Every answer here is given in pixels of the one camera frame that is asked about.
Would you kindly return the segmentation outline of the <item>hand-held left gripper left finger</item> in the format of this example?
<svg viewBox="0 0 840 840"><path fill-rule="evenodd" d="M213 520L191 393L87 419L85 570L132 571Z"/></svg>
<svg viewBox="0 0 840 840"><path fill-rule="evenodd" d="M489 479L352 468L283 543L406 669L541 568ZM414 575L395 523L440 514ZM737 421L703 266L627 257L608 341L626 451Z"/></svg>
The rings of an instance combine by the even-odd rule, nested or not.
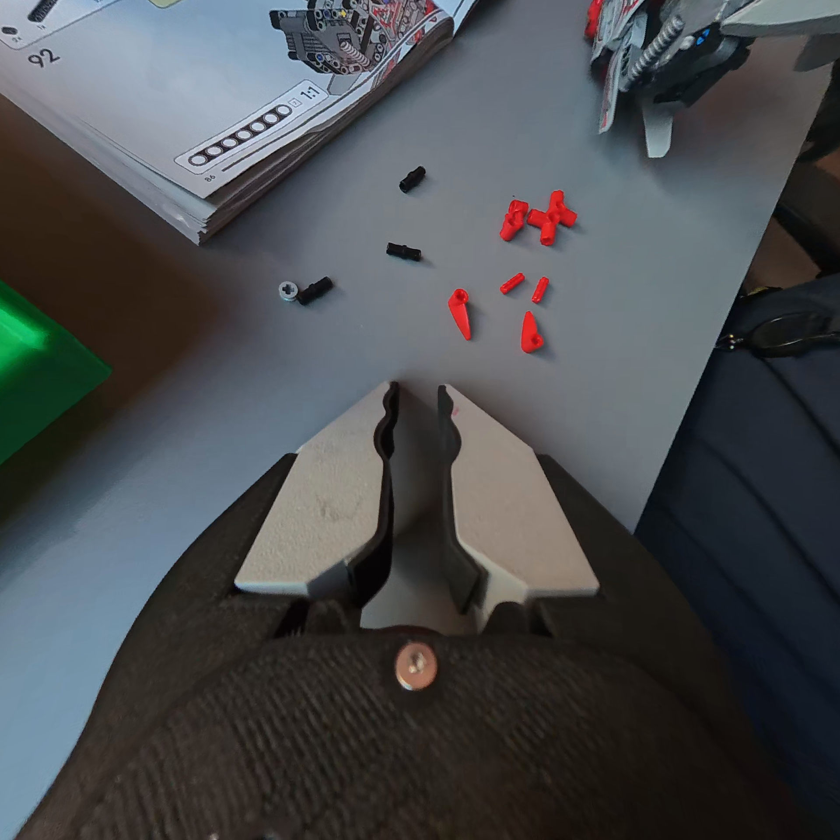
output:
<svg viewBox="0 0 840 840"><path fill-rule="evenodd" d="M301 446L248 548L242 592L362 608L391 572L399 384L386 381Z"/></svg>

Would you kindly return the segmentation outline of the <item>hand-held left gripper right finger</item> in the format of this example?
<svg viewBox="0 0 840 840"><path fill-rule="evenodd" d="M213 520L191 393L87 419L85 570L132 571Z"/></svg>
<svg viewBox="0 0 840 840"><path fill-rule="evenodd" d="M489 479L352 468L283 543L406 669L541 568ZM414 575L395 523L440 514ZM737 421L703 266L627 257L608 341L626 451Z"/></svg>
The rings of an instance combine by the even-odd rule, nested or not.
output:
<svg viewBox="0 0 840 840"><path fill-rule="evenodd" d="M444 466L444 574L482 631L503 604L600 591L534 450L452 385L437 389Z"/></svg>

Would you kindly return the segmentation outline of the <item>red lego cross connector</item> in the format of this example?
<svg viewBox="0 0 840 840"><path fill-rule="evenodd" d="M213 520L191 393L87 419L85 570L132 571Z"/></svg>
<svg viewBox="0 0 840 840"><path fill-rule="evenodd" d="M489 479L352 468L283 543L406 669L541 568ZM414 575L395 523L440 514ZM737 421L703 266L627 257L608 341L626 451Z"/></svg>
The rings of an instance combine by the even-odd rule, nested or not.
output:
<svg viewBox="0 0 840 840"><path fill-rule="evenodd" d="M548 209L530 209L526 221L528 225L539 229L540 244L550 247L554 244L558 227L572 228L577 219L578 213L567 206L564 192L557 190L550 195Z"/></svg>

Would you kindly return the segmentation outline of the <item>lego instruction booklet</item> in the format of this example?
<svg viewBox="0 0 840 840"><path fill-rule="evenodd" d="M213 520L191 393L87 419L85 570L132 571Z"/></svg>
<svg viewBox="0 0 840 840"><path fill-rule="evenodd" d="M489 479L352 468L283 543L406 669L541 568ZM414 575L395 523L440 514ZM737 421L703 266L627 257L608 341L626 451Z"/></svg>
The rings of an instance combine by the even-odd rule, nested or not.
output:
<svg viewBox="0 0 840 840"><path fill-rule="evenodd" d="M194 244L423 67L472 1L2 1L2 95Z"/></svg>

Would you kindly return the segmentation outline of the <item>partly built lego model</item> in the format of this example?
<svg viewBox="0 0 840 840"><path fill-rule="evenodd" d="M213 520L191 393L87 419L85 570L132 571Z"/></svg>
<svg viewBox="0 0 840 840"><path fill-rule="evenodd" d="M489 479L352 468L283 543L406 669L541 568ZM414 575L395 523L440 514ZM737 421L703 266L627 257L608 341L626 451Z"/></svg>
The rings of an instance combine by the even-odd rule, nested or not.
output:
<svg viewBox="0 0 840 840"><path fill-rule="evenodd" d="M809 71L838 59L838 1L592 1L584 36L591 65L605 68L598 133L616 104L639 105L649 159L670 149L675 115L749 58L753 42L805 37L794 64Z"/></svg>

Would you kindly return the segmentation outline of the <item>large green plastic bin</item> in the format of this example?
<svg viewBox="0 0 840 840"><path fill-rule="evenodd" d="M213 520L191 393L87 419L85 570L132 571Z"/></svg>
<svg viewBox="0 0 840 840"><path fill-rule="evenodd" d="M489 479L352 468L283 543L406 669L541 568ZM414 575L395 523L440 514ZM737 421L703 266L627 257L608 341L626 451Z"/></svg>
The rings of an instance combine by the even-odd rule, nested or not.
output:
<svg viewBox="0 0 840 840"><path fill-rule="evenodd" d="M1 284L1 461L84 396L112 367L7 284Z"/></svg>

